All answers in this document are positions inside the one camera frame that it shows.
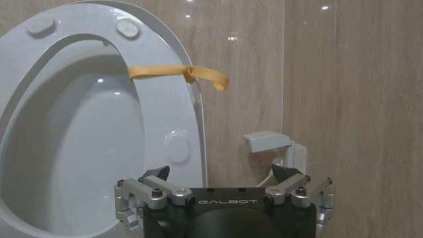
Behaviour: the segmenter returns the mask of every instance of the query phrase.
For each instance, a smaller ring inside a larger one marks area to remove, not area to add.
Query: white cable
[[[267,175],[266,179],[257,185],[257,187],[262,187],[263,184],[266,184],[266,182],[271,179],[273,176],[274,176],[274,171],[271,170],[270,175]]]

